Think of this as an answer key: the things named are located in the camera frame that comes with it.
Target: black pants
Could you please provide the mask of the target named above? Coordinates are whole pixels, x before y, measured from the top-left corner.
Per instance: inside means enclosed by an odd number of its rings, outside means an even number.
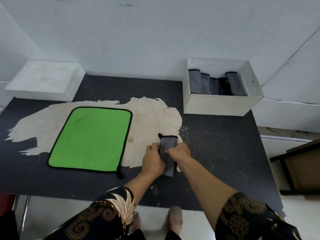
[[[138,229],[133,232],[133,234],[128,235],[124,238],[125,240],[145,240],[143,232]],[[179,235],[177,235],[174,231],[169,231],[165,240],[181,240]]]

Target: green cloth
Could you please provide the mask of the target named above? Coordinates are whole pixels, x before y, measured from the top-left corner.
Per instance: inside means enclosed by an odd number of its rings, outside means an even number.
[[[74,109],[51,150],[49,165],[106,172],[120,170],[131,118],[132,113],[125,109]]]

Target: bare foot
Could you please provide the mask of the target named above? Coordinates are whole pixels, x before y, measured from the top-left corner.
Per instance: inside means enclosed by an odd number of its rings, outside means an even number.
[[[132,225],[129,228],[129,234],[133,234],[135,230],[138,230],[140,228],[141,228],[141,222],[140,222],[139,213],[135,212],[133,215]]]
[[[172,206],[169,211],[170,230],[174,231],[177,235],[180,234],[182,229],[182,209],[179,206]]]

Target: sleeve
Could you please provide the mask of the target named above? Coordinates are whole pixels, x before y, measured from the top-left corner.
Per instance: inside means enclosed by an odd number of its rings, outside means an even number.
[[[216,224],[217,240],[301,240],[296,227],[286,223],[264,203],[238,192],[222,208]]]
[[[123,239],[134,216],[135,202],[130,189],[107,191],[87,209],[75,215],[45,240]]]

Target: black table top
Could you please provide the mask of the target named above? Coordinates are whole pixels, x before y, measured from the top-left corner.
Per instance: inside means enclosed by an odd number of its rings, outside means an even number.
[[[180,136],[192,156],[216,177],[266,202],[280,215],[282,202],[264,152],[252,112],[243,117],[184,114],[182,82],[86,75],[75,101],[118,100],[132,97],[161,98],[182,116]],[[14,98],[0,115],[0,192],[56,198],[94,200],[109,189],[124,185],[141,167],[122,167],[124,179],[115,174],[49,168],[49,153],[26,156],[20,151],[37,146],[36,138],[21,142],[5,140],[17,122],[59,101]],[[140,201],[143,206],[181,206],[201,210],[186,177],[159,177]]]

